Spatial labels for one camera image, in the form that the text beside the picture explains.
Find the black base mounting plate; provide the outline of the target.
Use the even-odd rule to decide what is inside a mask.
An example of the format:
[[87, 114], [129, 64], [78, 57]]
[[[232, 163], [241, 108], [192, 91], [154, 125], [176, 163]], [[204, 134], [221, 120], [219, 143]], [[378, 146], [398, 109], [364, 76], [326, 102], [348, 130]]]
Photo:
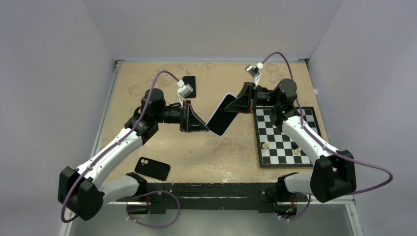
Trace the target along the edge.
[[275, 183], [148, 183], [150, 212], [182, 210], [256, 210], [273, 213], [284, 205], [306, 203], [304, 194], [279, 197]]

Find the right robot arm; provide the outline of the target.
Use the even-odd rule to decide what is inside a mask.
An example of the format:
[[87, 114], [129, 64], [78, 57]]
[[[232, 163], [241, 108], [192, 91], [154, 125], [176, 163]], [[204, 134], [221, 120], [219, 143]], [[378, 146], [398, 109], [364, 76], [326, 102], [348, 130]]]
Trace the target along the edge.
[[356, 174], [352, 154], [339, 151], [325, 142], [303, 119], [301, 109], [294, 107], [297, 85], [283, 79], [273, 90], [245, 82], [242, 90], [225, 111], [248, 114], [256, 105], [270, 106], [270, 120], [278, 131], [291, 138], [311, 163], [311, 175], [290, 173], [277, 179], [275, 190], [269, 196], [278, 201], [288, 200], [296, 193], [315, 196], [325, 203], [356, 191]]

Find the black chess piece middle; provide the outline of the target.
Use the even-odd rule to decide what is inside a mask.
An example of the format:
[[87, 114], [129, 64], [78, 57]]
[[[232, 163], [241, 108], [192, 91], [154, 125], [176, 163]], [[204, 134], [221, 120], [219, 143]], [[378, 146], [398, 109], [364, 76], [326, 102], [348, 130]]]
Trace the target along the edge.
[[291, 143], [291, 147], [293, 150], [296, 150], [299, 148], [299, 146], [296, 143]]

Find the white chess piece left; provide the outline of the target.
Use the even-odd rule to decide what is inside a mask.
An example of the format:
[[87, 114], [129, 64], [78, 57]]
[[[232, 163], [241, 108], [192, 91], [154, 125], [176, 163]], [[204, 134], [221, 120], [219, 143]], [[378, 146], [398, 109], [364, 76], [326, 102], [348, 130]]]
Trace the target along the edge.
[[263, 144], [262, 144], [262, 149], [268, 149], [269, 148], [269, 141], [265, 141]]

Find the black white chessboard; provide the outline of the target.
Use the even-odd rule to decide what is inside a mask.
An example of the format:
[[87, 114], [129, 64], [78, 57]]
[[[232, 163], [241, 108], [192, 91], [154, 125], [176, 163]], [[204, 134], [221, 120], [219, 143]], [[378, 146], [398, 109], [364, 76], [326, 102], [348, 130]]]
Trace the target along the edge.
[[[301, 150], [295, 155], [291, 138], [279, 133], [270, 120], [270, 107], [256, 107], [253, 112], [259, 165], [261, 168], [303, 168], [312, 167], [308, 156]], [[262, 144], [269, 141], [269, 148], [262, 149]]]

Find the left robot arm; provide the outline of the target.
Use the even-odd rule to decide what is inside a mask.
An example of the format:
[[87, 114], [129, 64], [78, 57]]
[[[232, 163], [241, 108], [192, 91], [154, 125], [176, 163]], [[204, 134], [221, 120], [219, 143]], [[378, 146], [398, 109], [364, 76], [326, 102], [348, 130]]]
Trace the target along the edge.
[[105, 179], [121, 161], [154, 136], [160, 123], [179, 124], [184, 133], [207, 131], [208, 127], [187, 99], [192, 92], [193, 88], [185, 85], [177, 90], [179, 102], [166, 105], [162, 90], [147, 90], [141, 105], [105, 148], [75, 169], [64, 168], [58, 188], [61, 221], [69, 223], [77, 217], [90, 220], [111, 200], [127, 196], [134, 201], [144, 199], [147, 188], [137, 174], [128, 173], [114, 183], [105, 183]]

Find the black smartphone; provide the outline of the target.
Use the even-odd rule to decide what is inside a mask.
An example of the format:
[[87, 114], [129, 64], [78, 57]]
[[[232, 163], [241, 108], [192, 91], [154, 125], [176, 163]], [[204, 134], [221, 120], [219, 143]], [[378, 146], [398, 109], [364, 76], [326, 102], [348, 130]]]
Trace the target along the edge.
[[197, 94], [196, 94], [196, 76], [193, 76], [193, 75], [184, 76], [182, 78], [182, 80], [184, 81], [185, 85], [189, 89], [192, 89], [192, 91], [190, 91], [185, 98], [187, 98], [187, 99], [196, 98], [196, 96], [197, 96]]

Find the black phone case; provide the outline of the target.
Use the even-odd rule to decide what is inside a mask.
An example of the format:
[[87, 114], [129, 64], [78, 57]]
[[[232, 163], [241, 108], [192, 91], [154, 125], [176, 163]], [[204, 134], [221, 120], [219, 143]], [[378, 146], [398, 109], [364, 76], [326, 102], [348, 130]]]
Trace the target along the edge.
[[169, 175], [171, 166], [169, 164], [140, 157], [134, 171], [150, 178], [165, 181]]

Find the phone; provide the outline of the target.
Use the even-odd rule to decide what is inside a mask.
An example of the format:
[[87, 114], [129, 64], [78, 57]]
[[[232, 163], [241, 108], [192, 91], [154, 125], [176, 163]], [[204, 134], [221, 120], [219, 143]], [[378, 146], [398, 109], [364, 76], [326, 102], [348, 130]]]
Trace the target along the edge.
[[225, 108], [236, 99], [236, 96], [228, 93], [224, 96], [215, 112], [212, 114], [207, 122], [207, 127], [210, 132], [217, 136], [223, 136], [230, 125], [237, 117], [237, 113], [227, 112]]

